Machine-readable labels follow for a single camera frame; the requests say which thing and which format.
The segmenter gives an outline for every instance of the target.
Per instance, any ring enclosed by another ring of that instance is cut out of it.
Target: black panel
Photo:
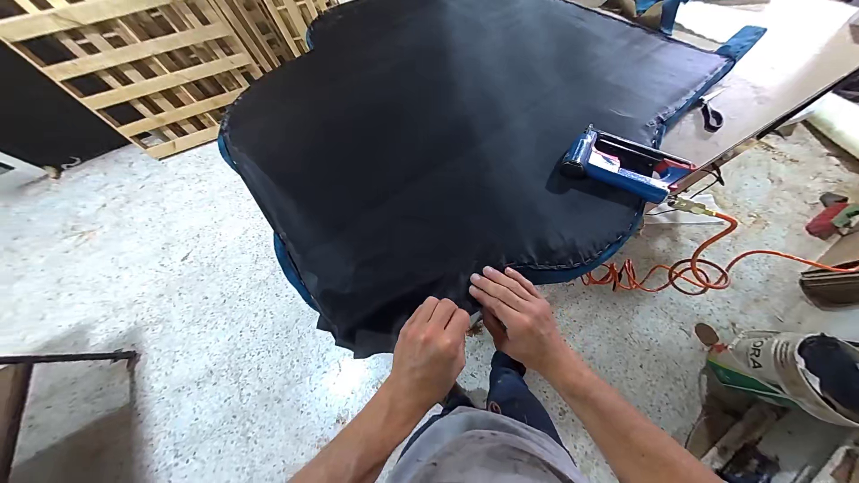
[[[74,158],[88,160],[128,144],[5,44],[0,44],[0,66],[0,151],[59,168]]]
[[[428,295],[475,310],[484,265],[592,269],[643,202],[557,161],[590,123],[651,144],[727,63],[560,0],[359,0],[312,40],[223,136],[320,328],[358,357],[393,348]]]

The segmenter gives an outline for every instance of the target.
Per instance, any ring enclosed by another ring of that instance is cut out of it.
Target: pneumatic staple gun
[[[624,169],[624,160],[654,163],[659,177]],[[573,142],[560,165],[565,177],[600,180],[657,205],[671,195],[677,181],[695,169],[685,159],[598,131],[592,125]]]

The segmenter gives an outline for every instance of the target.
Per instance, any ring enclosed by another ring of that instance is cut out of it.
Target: finger
[[[429,318],[429,324],[433,327],[438,327],[444,330],[444,327],[450,321],[450,317],[454,314],[457,307],[456,304],[449,298],[442,299],[432,311],[432,316]]]
[[[518,312],[513,310],[508,304],[489,295],[476,285],[469,286],[468,293],[472,294],[472,297],[476,298],[477,301],[480,302],[480,305],[483,305],[487,309],[491,310],[492,313],[495,314],[499,319],[504,321],[505,324],[513,321],[519,314]]]
[[[543,296],[540,295],[540,293],[537,291],[537,287],[535,287],[534,284],[531,283],[531,280],[528,280],[527,278],[525,278],[524,275],[517,272],[512,267],[508,266],[507,268],[505,268],[504,273],[506,273],[507,276],[511,277],[513,280],[519,282],[519,284],[521,284],[522,287],[524,287],[525,290],[527,290],[529,294],[531,294],[537,298],[543,298]]]
[[[528,290],[525,290],[525,287],[522,286],[518,281],[504,275],[498,270],[492,268],[491,266],[484,267],[484,275],[489,279],[495,282],[496,284],[503,285],[507,287],[510,291],[515,293],[522,300],[531,300],[533,299],[533,295],[528,293]]]
[[[463,309],[456,309],[450,317],[448,326],[444,328],[445,332],[450,332],[451,335],[458,339],[466,339],[466,332],[471,326],[471,319],[468,317],[468,312]]]
[[[492,340],[495,341],[495,347],[503,351],[504,344],[507,342],[507,330],[501,325],[501,322],[495,317],[490,310],[485,309],[483,311],[484,314],[484,325],[486,326],[486,330],[489,331],[489,334],[492,336]]]
[[[409,320],[405,322],[406,326],[409,324],[417,325],[428,321],[432,316],[433,310],[436,309],[436,305],[438,305],[437,298],[433,296],[427,297],[426,300],[424,300],[423,303],[415,309],[415,313],[411,315]]]
[[[520,311],[525,310],[526,300],[513,293],[513,291],[504,285],[497,284],[487,277],[481,277],[477,273],[472,273],[470,279],[473,286],[476,286],[499,301],[506,303],[509,307]]]

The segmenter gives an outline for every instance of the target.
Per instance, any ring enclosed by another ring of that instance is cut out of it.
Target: concrete floor
[[[827,243],[803,225],[821,192],[859,199],[851,163],[802,126],[734,159],[728,185],[712,192],[741,225],[706,257],[727,263],[752,248],[818,256]],[[271,229],[214,144],[164,161],[114,151],[19,190],[0,217],[0,353],[142,354],[131,377],[123,364],[37,369],[15,482],[281,481],[389,371],[389,355],[353,360],[315,330],[277,266]],[[649,225],[616,260],[631,257],[642,272],[688,257],[717,228]],[[580,284],[542,291],[594,369],[682,440],[700,408],[704,349],[692,326],[709,323],[725,338],[819,328],[827,315],[802,306],[799,270],[759,256],[737,267],[730,289],[702,297]],[[460,384],[478,398],[492,351],[486,333],[466,345]],[[614,481],[573,413],[538,376],[527,380],[584,473]]]

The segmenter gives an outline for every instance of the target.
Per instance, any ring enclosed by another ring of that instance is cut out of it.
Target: person's leg
[[[426,423],[423,423],[423,426],[417,428],[417,431],[411,435],[409,441],[403,446],[403,450],[399,452],[399,457],[403,457],[405,451],[409,449],[412,443],[415,442],[417,437],[423,434],[424,431],[427,431],[427,428],[433,425],[437,420],[441,419],[444,416],[447,416],[451,411],[460,406],[466,407],[474,407],[474,403],[468,397],[465,391],[462,390],[459,384],[454,384],[454,386],[448,392],[448,395],[444,396],[444,400],[442,401],[442,411],[435,416],[427,419]]]
[[[557,434],[555,425],[551,422],[549,413],[525,384],[525,379],[522,378],[524,375],[525,366],[521,362],[504,352],[495,351],[492,355],[492,369],[489,374],[486,409],[543,431],[566,449]]]

